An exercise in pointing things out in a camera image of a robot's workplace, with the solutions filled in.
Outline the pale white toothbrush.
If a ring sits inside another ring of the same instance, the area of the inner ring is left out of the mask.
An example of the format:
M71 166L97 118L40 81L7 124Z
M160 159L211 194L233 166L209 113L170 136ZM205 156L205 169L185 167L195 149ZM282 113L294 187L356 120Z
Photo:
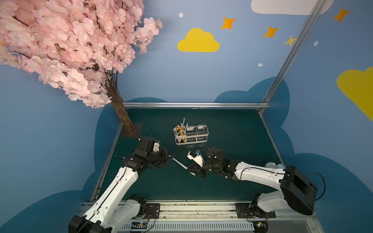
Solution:
M179 161L176 160L175 158L173 158L173 160L174 160L177 164L179 164L183 169L185 169L186 171L188 171L191 175L193 175L193 176L196 175L195 173L190 172L190 171L188 170L188 168L187 168L184 164L182 164L181 162L179 162Z

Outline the yellow toothbrush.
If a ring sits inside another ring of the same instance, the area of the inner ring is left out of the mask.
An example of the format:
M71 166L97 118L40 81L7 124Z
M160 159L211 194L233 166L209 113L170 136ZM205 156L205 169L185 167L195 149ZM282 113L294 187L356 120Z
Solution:
M183 135L184 135L184 133L183 133L183 129L182 129L182 126L179 126L179 125L178 125L178 127L179 127L179 130L180 130L180 134L181 134L181 136L183 136Z

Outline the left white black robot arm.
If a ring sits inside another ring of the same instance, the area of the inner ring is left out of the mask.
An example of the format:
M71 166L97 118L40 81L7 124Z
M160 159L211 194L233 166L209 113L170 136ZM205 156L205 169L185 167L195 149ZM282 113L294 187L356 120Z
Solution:
M70 233L117 233L132 218L141 218L147 211L147 200L132 195L122 207L119 203L149 167L159 169L173 156L160 141L152 137L139 139L138 147L124 157L115 178L83 216L74 216L68 226Z

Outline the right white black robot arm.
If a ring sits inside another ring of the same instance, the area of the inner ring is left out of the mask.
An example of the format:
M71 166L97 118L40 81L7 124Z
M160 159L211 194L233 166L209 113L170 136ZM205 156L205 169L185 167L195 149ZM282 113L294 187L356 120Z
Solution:
M207 172L216 172L236 184L249 181L275 189L271 193L256 194L243 208L249 218L275 217L276 210L287 209L305 216L313 214L318 188L297 167L274 169L250 165L227 159L216 147L208 149L207 156L205 160L200 152L188 152L188 159L194 163L187 171L200 178L205 178Z

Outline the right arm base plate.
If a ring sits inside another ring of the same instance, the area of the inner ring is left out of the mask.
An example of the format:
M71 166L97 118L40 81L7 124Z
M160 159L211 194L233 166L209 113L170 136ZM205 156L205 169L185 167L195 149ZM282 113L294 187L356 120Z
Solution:
M267 213L255 203L236 203L235 207L238 218L276 218L274 211Z

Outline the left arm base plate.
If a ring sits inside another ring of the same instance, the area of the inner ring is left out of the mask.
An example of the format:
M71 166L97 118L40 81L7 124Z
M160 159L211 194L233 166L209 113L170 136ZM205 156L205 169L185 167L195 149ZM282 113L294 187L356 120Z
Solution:
M159 203L146 203L140 206L139 217L141 219L151 218L159 219L160 204Z

